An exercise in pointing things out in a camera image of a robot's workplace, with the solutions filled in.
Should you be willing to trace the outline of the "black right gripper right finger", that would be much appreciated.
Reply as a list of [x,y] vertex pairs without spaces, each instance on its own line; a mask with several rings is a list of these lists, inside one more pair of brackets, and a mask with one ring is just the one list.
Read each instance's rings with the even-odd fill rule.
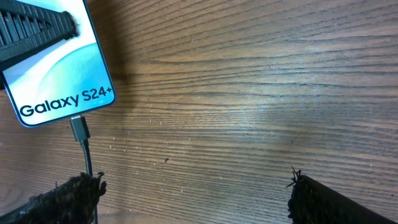
[[293,224],[397,224],[293,170],[288,218]]

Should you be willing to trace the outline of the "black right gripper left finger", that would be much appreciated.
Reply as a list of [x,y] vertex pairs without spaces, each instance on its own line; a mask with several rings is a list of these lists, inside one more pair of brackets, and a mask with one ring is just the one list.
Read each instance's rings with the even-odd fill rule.
[[104,172],[94,176],[82,172],[45,194],[1,215],[1,224],[89,224],[98,223],[97,204],[106,193]]

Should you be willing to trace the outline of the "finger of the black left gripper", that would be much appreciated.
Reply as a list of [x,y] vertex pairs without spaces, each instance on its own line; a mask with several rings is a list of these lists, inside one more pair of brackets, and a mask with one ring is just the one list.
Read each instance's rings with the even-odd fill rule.
[[1,70],[78,35],[72,15],[38,6],[1,7]]

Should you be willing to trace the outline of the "blue-screen Samsung smartphone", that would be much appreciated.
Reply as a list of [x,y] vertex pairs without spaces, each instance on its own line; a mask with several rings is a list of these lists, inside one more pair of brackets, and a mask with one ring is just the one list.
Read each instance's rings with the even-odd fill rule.
[[85,0],[1,0],[2,6],[67,11],[78,35],[1,70],[19,122],[28,128],[81,115],[116,101],[113,81]]

